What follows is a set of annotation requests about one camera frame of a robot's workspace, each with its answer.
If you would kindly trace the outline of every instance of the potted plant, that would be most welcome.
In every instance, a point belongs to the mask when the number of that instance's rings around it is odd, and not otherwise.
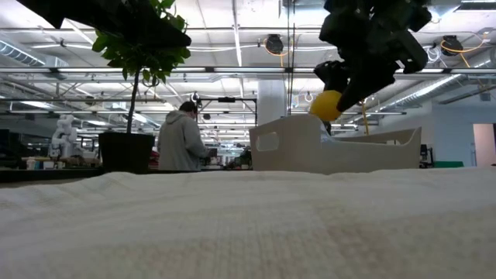
[[[186,36],[186,22],[179,16],[171,14],[169,9],[174,5],[175,0],[134,0],[136,2],[149,1],[153,11],[160,17],[160,20],[171,25],[175,30],[180,30],[179,40],[184,41],[182,36]],[[138,12],[133,14],[129,20],[146,20],[143,14]],[[171,71],[179,64],[184,63],[184,59],[191,56],[187,46],[170,47],[177,45],[177,42],[163,41],[160,43],[142,44],[143,40],[129,40],[125,36],[117,36],[111,33],[96,31],[97,40],[93,44],[93,51],[103,52],[102,57],[110,60],[110,67],[122,68],[122,76],[127,80],[133,77],[133,93],[129,114],[127,116],[126,133],[103,133],[98,137],[103,157],[103,167],[106,171],[128,171],[133,173],[146,173],[154,136],[145,134],[133,134],[131,128],[133,124],[133,113],[136,102],[140,76],[143,75],[143,84],[148,87],[157,86],[160,82],[165,83]],[[174,40],[175,33],[171,33],[168,40]]]

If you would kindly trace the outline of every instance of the yellow ball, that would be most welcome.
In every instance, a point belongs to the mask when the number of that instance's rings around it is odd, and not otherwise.
[[[337,109],[340,98],[341,93],[335,90],[324,91],[315,98],[310,106],[310,113],[318,116],[322,121],[334,121],[341,115]]]

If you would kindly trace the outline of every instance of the plant stem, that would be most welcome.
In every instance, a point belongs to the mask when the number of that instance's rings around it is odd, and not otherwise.
[[[126,132],[128,134],[131,133],[131,128],[133,127],[133,113],[134,113],[134,104],[136,103],[136,93],[138,93],[138,85],[140,84],[140,71],[141,67],[138,67],[136,73],[134,74],[134,86],[133,93],[131,95],[131,107],[129,107],[129,114],[127,117],[127,129]]]

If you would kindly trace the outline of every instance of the green object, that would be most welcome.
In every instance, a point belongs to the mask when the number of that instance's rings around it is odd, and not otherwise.
[[[434,168],[455,168],[455,167],[463,167],[463,162],[436,161],[434,163]]]
[[[168,22],[176,29],[186,33],[187,23],[179,15],[169,13],[167,10],[174,5],[175,0],[149,0],[155,13],[160,20]],[[122,76],[127,80],[128,76],[134,76],[133,94],[127,122],[127,133],[131,133],[136,93],[140,82],[140,72],[143,70],[143,84],[148,88],[156,87],[161,81],[166,82],[166,77],[171,75],[171,71],[179,64],[184,63],[184,59],[191,56],[186,46],[183,47],[151,47],[137,43],[130,43],[122,36],[103,33],[96,30],[97,40],[93,44],[93,51],[105,52],[102,57],[110,60],[110,67],[121,67]]]

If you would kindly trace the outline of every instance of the gray hoodie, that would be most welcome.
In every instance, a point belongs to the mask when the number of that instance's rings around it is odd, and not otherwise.
[[[200,157],[207,156],[200,129],[185,112],[170,112],[158,136],[159,170],[199,171]]]

